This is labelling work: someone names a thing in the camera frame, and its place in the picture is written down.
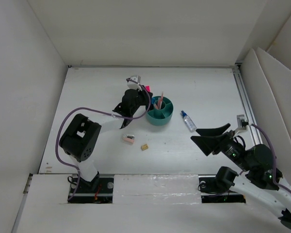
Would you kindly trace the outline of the pink capped black highlighter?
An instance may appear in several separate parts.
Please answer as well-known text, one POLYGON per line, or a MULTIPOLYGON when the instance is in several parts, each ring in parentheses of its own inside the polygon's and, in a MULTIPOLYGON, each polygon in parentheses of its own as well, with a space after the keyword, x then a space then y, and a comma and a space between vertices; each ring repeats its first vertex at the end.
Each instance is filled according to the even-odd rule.
POLYGON ((148 92, 150 92, 150 91, 151 91, 151 90, 150 90, 150 86, 149 86, 149 85, 145 86, 145 88, 146 88, 146 90, 147 90, 148 92))

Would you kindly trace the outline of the purple translucent pen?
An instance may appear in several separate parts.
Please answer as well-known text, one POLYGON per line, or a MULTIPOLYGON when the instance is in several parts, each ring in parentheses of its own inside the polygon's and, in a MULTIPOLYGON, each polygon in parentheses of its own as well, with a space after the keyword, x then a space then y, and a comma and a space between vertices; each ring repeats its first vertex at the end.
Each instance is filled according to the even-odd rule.
POLYGON ((161 99, 158 100, 157 102, 157 108, 160 110, 161 109, 161 99))

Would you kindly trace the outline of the clear blue-capped spray bottle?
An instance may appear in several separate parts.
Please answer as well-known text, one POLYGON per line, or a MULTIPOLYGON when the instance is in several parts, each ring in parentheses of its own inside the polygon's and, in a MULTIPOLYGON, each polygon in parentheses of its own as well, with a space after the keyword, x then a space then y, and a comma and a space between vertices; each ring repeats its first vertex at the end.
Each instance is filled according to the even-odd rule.
POLYGON ((192 121, 192 119, 184 111, 181 111, 181 115, 189 131, 194 132, 197 129, 197 127, 192 121))

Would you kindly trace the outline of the pink white mini stapler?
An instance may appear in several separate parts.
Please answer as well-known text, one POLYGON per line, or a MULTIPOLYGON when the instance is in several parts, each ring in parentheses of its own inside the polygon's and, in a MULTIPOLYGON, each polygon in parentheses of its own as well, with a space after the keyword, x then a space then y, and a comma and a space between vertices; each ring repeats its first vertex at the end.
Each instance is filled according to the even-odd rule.
POLYGON ((129 143, 129 144, 134 144, 135 141, 135 136, 132 134, 123 134, 122 139, 124 142, 129 143))

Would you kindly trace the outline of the yellow eraser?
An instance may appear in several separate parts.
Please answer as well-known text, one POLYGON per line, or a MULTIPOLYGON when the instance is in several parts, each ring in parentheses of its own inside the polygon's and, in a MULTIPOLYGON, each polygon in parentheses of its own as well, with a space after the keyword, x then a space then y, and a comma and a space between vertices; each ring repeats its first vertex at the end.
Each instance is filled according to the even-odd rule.
POLYGON ((141 150, 147 150, 148 149, 148 145, 147 144, 144 144, 141 146, 141 150))

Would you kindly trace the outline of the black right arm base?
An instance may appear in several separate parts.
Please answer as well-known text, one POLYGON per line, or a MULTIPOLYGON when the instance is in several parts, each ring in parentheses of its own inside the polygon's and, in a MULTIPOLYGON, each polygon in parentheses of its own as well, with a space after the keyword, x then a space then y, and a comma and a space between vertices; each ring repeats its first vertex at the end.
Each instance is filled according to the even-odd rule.
POLYGON ((210 203, 246 203, 244 195, 224 190, 215 183, 214 175, 201 175, 198 177, 197 190, 201 193, 201 202, 210 203))

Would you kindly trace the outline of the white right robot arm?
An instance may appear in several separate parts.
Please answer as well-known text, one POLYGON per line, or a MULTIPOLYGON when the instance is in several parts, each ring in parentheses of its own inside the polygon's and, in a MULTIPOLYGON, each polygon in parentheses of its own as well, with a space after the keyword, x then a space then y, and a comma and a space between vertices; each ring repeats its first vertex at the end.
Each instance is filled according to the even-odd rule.
POLYGON ((228 192, 254 199, 259 205, 275 215, 280 223, 291 230, 291 185, 277 168, 276 155, 270 141, 250 149, 239 135, 250 126, 242 120, 235 130, 230 124, 219 128, 196 129, 197 136, 191 140, 206 155, 224 154, 241 172, 222 166, 213 177, 199 179, 198 189, 209 198, 228 192))

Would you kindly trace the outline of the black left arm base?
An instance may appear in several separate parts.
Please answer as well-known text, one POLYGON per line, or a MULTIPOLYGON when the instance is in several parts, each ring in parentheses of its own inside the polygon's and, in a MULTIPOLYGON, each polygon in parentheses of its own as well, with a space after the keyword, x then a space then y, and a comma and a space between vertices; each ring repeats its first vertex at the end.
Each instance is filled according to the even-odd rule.
POLYGON ((68 176, 70 184, 68 203, 75 204, 112 204, 114 175, 99 175, 92 183, 80 179, 77 184, 77 176, 68 176))

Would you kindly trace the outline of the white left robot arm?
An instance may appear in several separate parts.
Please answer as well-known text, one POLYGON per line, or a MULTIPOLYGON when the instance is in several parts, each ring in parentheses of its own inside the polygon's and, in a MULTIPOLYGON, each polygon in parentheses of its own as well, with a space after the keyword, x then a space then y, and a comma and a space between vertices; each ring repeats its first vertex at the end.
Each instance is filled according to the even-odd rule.
POLYGON ((113 109, 113 114, 79 107, 64 118, 56 138, 55 155, 60 163, 77 170, 77 185, 81 183, 81 186, 90 193, 98 188, 99 172, 94 164, 88 164, 86 161, 94 151, 102 126, 83 114, 76 114, 63 133, 64 124, 70 116, 80 110, 95 112, 122 119, 120 129, 123 129, 133 120, 140 119, 148 113, 152 106, 152 97, 153 93, 139 84, 125 91, 121 102, 113 109))

